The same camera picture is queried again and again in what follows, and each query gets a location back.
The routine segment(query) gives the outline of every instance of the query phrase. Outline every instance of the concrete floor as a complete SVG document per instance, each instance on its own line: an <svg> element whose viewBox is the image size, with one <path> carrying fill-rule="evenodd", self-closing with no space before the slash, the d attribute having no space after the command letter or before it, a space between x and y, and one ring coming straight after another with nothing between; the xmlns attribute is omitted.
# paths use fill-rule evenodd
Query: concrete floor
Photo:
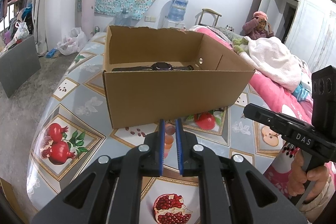
<svg viewBox="0 0 336 224"><path fill-rule="evenodd" d="M29 150L44 108L75 57L41 57L42 68L9 99L0 84L0 177L12 184L29 220L36 214L26 193Z"/></svg>

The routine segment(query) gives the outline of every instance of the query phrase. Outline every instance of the child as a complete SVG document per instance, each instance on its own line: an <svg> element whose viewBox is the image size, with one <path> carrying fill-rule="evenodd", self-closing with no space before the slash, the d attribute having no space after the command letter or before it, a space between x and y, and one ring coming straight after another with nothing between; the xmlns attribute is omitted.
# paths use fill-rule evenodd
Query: child
<svg viewBox="0 0 336 224"><path fill-rule="evenodd" d="M274 32L272 32L271 25L267 22L267 19L267 15L264 12L255 12L253 19L243 26L245 34L252 40L257 40L261 37L273 37ZM266 24L268 25L269 32L265 30Z"/></svg>

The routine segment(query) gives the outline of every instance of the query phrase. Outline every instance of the wooden chair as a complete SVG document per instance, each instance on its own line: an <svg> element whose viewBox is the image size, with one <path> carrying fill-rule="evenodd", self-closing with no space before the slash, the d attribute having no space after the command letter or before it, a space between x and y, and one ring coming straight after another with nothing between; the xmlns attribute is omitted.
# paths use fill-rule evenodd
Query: wooden chair
<svg viewBox="0 0 336 224"><path fill-rule="evenodd" d="M204 12L207 12L207 13L209 13L209 14L212 14L212 15L216 15L216 16L217 16L216 21L215 21L215 24L214 24L212 27L216 26L216 25L217 25L217 22L218 22L218 18L221 17L222 15L219 14L219 13L217 13L217 12L215 12L214 10L211 10L211 9L202 9L202 13L201 13L201 17L199 18L198 25L207 26L206 24L202 24L202 23L201 23L201 20L202 20L202 17L203 17Z"/></svg>

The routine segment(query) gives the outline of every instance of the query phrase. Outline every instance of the sleeve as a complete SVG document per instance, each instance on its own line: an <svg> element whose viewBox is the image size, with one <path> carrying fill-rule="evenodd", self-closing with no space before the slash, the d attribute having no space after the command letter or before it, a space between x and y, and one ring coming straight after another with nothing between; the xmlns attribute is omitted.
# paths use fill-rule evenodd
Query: sleeve
<svg viewBox="0 0 336 224"><path fill-rule="evenodd" d="M329 175L327 183L322 192L310 203L302 205L300 211L304 213L307 220L313 223L322 213L335 192L334 182Z"/></svg>
<svg viewBox="0 0 336 224"><path fill-rule="evenodd" d="M268 33L267 38L271 38L271 37L274 37L274 32Z"/></svg>
<svg viewBox="0 0 336 224"><path fill-rule="evenodd" d="M259 22L256 18L252 19L251 21L245 23L243 26L243 31L245 32L246 35L248 35L250 32L253 31L253 29L258 26Z"/></svg>

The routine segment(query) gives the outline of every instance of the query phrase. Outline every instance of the window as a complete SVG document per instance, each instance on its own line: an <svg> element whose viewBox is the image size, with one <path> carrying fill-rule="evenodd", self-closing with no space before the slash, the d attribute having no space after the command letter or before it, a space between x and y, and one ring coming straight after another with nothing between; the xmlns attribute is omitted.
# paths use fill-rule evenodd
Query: window
<svg viewBox="0 0 336 224"><path fill-rule="evenodd" d="M7 7L7 16L0 22L0 32L9 27L10 21L14 18L14 4Z"/></svg>

